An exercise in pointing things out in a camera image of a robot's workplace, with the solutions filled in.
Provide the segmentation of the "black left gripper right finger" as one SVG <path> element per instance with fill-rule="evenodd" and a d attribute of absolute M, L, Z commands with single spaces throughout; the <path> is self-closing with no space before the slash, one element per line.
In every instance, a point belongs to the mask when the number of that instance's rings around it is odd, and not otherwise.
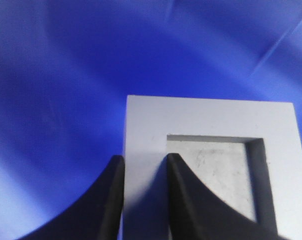
<path fill-rule="evenodd" d="M 206 187 L 178 153 L 166 156 L 168 219 L 174 240 L 281 240 Z"/>

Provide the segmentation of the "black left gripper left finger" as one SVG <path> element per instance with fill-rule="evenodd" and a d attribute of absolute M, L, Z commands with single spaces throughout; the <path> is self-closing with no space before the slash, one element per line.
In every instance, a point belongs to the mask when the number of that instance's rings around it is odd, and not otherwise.
<path fill-rule="evenodd" d="M 89 189 L 24 240 L 116 240 L 124 204 L 125 161 L 114 155 Z"/>

